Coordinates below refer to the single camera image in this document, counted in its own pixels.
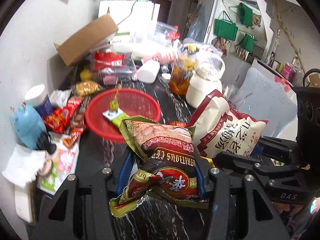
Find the person right hand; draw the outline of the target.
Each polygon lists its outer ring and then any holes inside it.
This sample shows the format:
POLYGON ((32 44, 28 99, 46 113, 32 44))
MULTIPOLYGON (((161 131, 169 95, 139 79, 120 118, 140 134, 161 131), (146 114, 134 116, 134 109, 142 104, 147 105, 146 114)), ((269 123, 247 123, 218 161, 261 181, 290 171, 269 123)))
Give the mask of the person right hand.
POLYGON ((291 216, 296 215, 305 207, 304 205, 291 205, 291 204, 276 203, 276 202, 273 202, 273 204, 278 214, 281 214, 283 212, 289 212, 291 216))

